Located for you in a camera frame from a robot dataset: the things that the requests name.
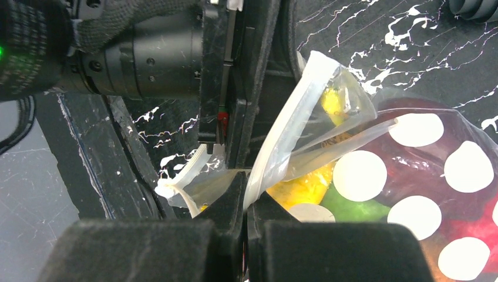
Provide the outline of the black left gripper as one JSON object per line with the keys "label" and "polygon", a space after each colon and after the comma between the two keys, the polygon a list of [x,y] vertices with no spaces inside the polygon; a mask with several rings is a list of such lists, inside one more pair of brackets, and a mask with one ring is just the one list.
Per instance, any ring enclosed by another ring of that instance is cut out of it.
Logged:
{"label": "black left gripper", "polygon": [[226,164],[249,169],[301,77],[296,1],[245,1],[235,22],[227,1],[202,1],[176,15],[125,29],[94,55],[75,52],[59,87],[131,99],[187,99],[198,106],[198,141],[219,143],[228,81]]}

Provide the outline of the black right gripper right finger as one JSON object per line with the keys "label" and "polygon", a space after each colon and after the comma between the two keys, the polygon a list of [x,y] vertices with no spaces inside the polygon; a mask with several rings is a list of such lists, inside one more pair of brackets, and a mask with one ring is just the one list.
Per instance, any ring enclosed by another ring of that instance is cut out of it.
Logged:
{"label": "black right gripper right finger", "polygon": [[387,223],[301,223],[268,194],[247,209],[251,281],[432,281],[414,235]]}

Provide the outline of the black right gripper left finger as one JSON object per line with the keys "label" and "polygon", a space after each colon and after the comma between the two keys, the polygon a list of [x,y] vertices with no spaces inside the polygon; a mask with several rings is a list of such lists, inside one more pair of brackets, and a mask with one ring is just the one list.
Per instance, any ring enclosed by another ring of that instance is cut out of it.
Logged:
{"label": "black right gripper left finger", "polygon": [[238,172],[193,219],[82,220],[59,237],[39,281],[241,281],[243,196]]}

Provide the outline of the yellow fake banana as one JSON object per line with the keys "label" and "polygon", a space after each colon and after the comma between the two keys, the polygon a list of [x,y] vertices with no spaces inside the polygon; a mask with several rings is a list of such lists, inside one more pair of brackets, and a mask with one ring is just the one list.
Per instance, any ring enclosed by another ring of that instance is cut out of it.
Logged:
{"label": "yellow fake banana", "polygon": [[[341,125],[348,115],[344,112],[344,99],[339,90],[327,88],[321,96],[321,106],[335,126]],[[266,192],[283,208],[290,209],[300,203],[320,204],[332,182],[334,162],[288,182],[279,182]]]}

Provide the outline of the clear zip top bag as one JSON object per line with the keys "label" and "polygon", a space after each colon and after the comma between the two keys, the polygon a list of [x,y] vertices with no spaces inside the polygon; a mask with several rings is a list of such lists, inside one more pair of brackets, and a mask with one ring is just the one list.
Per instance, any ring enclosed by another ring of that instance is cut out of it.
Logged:
{"label": "clear zip top bag", "polygon": [[[321,96],[327,88],[339,90],[344,99],[343,110],[348,117],[341,125],[335,126],[321,106]],[[364,150],[364,146],[398,124],[396,118],[377,122],[379,104],[394,98],[418,97],[403,92],[371,96],[345,66],[321,52],[311,52],[302,78],[256,157],[244,195],[244,208],[250,207],[273,185],[294,180],[332,162],[335,164],[331,183],[341,196],[353,202],[378,202],[376,197],[386,184],[387,169],[383,160]],[[363,222],[336,221],[320,204],[300,203],[285,210],[301,222],[400,225],[414,235],[420,246],[442,224],[439,206],[425,196],[409,196],[387,207],[391,209],[384,219]]]}

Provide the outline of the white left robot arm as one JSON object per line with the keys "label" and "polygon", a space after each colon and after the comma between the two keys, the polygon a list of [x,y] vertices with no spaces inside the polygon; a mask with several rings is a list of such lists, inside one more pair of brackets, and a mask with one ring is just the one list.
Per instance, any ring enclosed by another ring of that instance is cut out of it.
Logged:
{"label": "white left robot arm", "polygon": [[228,142],[245,167],[262,134],[261,102],[299,80],[295,1],[2,1],[1,101],[32,129],[34,96],[52,88],[197,103],[197,142]]}

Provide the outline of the green fake pepper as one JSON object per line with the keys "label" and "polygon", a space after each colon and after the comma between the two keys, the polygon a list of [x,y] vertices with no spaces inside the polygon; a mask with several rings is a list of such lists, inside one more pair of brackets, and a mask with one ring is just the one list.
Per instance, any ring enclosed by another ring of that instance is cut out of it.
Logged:
{"label": "green fake pepper", "polygon": [[320,205],[328,209],[336,221],[351,222],[380,221],[388,215],[391,209],[375,200],[350,201],[341,196],[332,183],[324,194]]}

